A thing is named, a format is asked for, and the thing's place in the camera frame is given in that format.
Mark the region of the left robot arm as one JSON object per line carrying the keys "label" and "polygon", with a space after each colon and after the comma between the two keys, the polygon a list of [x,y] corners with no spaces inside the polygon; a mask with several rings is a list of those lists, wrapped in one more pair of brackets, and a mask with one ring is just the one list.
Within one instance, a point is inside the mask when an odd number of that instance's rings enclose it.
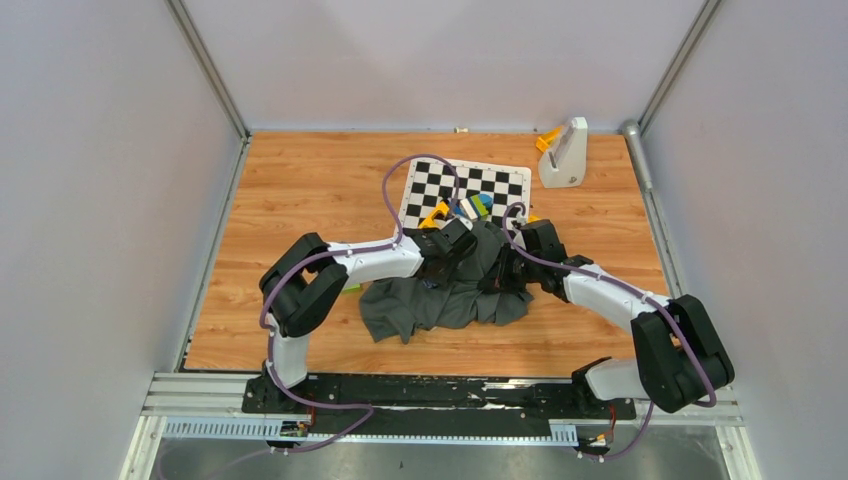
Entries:
{"label": "left robot arm", "polygon": [[360,243],[326,242],[317,233],[301,236],[259,281],[271,404],[283,413],[304,405],[310,336],[343,290],[393,278],[443,286],[476,246],[471,227],[459,219],[441,228],[400,228],[390,238]]}

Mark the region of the grey t-shirt garment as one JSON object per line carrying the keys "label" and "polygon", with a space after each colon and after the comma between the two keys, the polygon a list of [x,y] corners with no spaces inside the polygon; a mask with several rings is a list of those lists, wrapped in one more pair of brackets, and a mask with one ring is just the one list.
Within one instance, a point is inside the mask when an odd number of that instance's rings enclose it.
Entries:
{"label": "grey t-shirt garment", "polygon": [[478,222],[471,232],[477,247],[446,285],[430,288],[420,279],[391,278],[365,290],[359,312],[375,342],[398,337],[407,344],[420,330],[463,329],[473,322],[505,326],[528,315],[534,300],[529,292],[486,293],[478,287],[507,244],[505,234],[491,222]]}

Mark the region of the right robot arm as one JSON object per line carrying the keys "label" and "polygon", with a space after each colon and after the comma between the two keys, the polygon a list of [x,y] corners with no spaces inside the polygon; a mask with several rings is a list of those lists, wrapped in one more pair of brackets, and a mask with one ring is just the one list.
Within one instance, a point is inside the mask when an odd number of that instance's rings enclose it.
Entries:
{"label": "right robot arm", "polygon": [[635,355],[605,357],[572,374],[571,403],[596,417],[615,399],[652,402],[667,413],[713,407],[735,378],[733,364],[704,304],[693,295],[671,298],[627,283],[582,256],[569,256],[548,220],[521,226],[508,238],[480,287],[518,293],[529,284],[588,309],[628,333]]}

